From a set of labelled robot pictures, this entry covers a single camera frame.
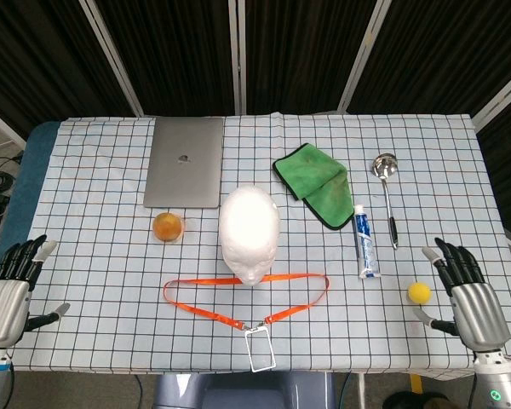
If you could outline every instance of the green cloth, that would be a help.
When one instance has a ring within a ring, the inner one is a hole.
[[[347,168],[310,143],[274,162],[274,171],[328,228],[343,228],[354,213]]]

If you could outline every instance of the orange lanyard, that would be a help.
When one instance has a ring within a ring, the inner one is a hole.
[[[284,280],[290,280],[290,279],[303,279],[307,277],[319,277],[321,279],[325,280],[325,290],[322,292],[322,294],[319,295],[319,297],[311,301],[308,304],[302,304],[302,305],[296,305],[295,307],[285,309],[284,311],[280,311],[276,314],[271,314],[265,317],[263,322],[266,324],[272,324],[273,322],[280,321],[286,317],[289,317],[292,314],[298,313],[300,311],[303,311],[305,309],[311,308],[314,304],[316,304],[320,299],[325,295],[325,293],[330,288],[330,280],[322,274],[313,274],[313,273],[307,273],[307,274],[268,274],[263,277],[261,280],[262,283],[267,283],[270,281],[284,281]],[[242,284],[242,281],[237,278],[231,278],[231,279],[173,279],[166,283],[163,287],[163,297],[166,301],[170,302],[171,304],[174,304],[176,307],[186,310],[187,312],[202,315],[203,317],[210,318],[211,320],[220,321],[223,324],[227,324],[232,326],[233,328],[237,328],[239,330],[248,330],[249,327],[246,326],[246,324],[242,321],[235,320],[234,318],[226,317],[225,315],[213,313],[212,311],[209,311],[207,309],[197,308],[193,307],[191,305],[187,305],[183,302],[177,302],[167,297],[167,288],[171,284],[174,283],[185,283],[185,284],[195,284],[195,285],[237,285]]]

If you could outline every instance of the blue cloth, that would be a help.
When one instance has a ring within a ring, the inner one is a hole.
[[[0,262],[9,247],[28,238],[59,127],[60,122],[45,122],[28,138],[0,234]]]

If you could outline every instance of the grid tablecloth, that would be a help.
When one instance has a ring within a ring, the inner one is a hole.
[[[20,369],[85,372],[248,370],[241,331],[195,317],[163,300],[177,278],[223,277],[218,209],[170,209],[185,217],[180,243],[151,233],[162,209],[142,206],[152,118],[71,118],[53,149],[30,237],[60,242],[32,296],[31,313],[69,302],[60,323],[25,334]],[[349,169],[353,201],[367,211],[380,279],[360,280],[353,224],[322,226],[271,171],[274,160],[310,142]],[[369,169],[394,153],[389,180],[399,248],[388,237],[381,182]],[[452,317],[449,299],[421,248],[435,236],[462,243],[480,260],[511,330],[511,256],[473,125],[467,115],[267,116],[225,120],[221,201],[238,185],[268,191],[281,218],[273,273],[326,273],[331,289],[308,312],[271,325],[278,369],[467,374],[471,355],[457,337],[424,327],[408,285],[433,289],[423,309]],[[184,302],[249,323],[318,292],[319,283],[179,291]],[[506,346],[511,355],[511,340]]]

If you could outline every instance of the black curtain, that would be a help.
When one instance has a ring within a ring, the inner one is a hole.
[[[0,0],[0,117],[22,137],[49,120],[132,111],[78,1]]]
[[[470,113],[511,79],[511,0],[393,1],[347,111]]]
[[[246,0],[248,113],[335,111],[375,0]]]
[[[503,225],[511,232],[511,104],[478,134]]]
[[[146,114],[234,114],[227,0],[98,0]]]

